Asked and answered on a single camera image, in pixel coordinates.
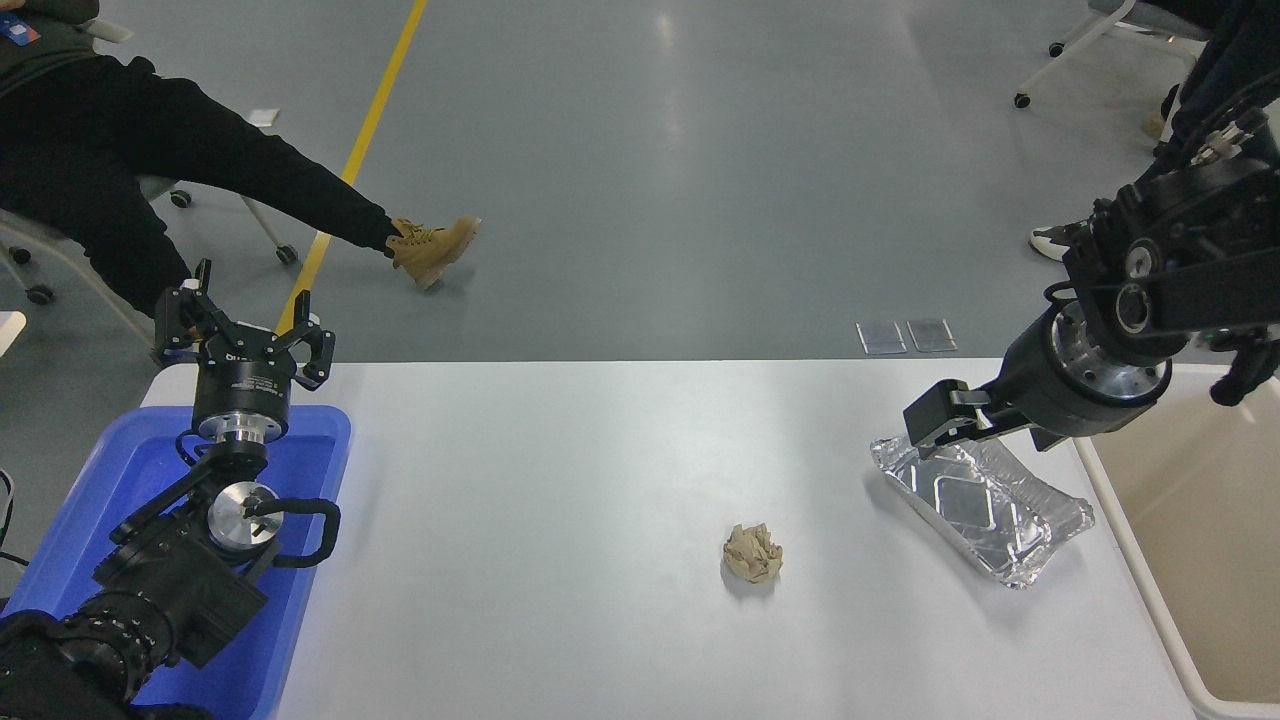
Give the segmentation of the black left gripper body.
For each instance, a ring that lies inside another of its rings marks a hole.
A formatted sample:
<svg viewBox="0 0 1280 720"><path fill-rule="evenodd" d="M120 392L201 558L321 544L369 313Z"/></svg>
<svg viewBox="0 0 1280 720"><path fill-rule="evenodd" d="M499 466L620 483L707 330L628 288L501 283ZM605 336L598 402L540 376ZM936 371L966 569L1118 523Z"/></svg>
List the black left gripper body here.
<svg viewBox="0 0 1280 720"><path fill-rule="evenodd" d="M268 331L248 328L241 341L227 334L205 340L198 351L193 420L247 413L285 425L297 363L285 351L266 354Z"/></svg>

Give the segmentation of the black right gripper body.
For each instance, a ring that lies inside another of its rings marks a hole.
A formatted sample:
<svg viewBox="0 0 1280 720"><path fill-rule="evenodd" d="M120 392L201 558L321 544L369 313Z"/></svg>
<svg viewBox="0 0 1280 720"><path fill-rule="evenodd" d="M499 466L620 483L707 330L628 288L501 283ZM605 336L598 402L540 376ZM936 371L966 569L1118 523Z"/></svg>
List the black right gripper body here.
<svg viewBox="0 0 1280 720"><path fill-rule="evenodd" d="M1051 307L1007 348L988 383L988 420L995 437L1028 429L1039 451L1065 438L1091 434L1091 398L1084 380L1062 359L1060 331L1079 325L1068 309Z"/></svg>

